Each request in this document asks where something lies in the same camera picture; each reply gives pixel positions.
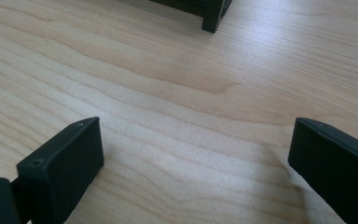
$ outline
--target wood grain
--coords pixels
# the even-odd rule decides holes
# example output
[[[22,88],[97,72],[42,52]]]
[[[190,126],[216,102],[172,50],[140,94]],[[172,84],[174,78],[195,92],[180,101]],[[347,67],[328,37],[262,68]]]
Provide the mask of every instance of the wood grain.
[[[234,0],[215,35],[146,0],[0,0],[0,176],[101,118],[67,223],[343,223],[287,165],[296,117],[358,138],[358,0]]]

